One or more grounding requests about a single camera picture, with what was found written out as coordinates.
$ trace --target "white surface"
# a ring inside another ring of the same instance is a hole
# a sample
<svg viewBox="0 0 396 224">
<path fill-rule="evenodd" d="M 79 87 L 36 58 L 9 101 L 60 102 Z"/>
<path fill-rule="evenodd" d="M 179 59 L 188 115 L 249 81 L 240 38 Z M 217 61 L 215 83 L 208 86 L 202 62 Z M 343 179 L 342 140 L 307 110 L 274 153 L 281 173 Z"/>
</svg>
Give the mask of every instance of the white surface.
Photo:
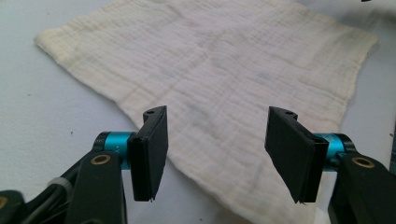
<svg viewBox="0 0 396 224">
<path fill-rule="evenodd" d="M 134 129 L 112 102 L 74 80 L 33 43 L 38 32 L 61 26 L 106 3 L 0 0 L 0 174 L 10 180 L 0 179 L 0 189 L 33 191 L 25 194 L 30 200 L 68 168 L 60 167 L 60 161 L 67 158 L 72 165 L 91 149 L 97 134 Z M 389 167 L 392 141 L 389 134 L 393 133 L 396 116 L 395 8 L 372 10 L 375 4 L 341 0 L 305 3 L 380 37 L 378 48 L 361 70 L 356 95 L 341 131 L 351 137 L 361 153 Z M 59 160 L 45 161 L 45 157 L 32 160 L 37 156 L 31 155 L 40 152 L 30 148 L 38 147 L 58 154 Z M 10 157 L 18 157 L 20 162 L 15 165 L 25 167 L 26 172 L 15 174 L 12 167 L 2 166 Z M 50 172 L 41 175 L 44 169 Z M 26 179 L 26 185 L 15 186 L 12 179 Z M 243 219 L 206 196 L 170 162 L 154 203 L 132 202 L 129 180 L 125 173 L 130 222 L 243 223 Z M 321 207 L 326 210 L 327 204 L 323 202 Z"/>
</svg>

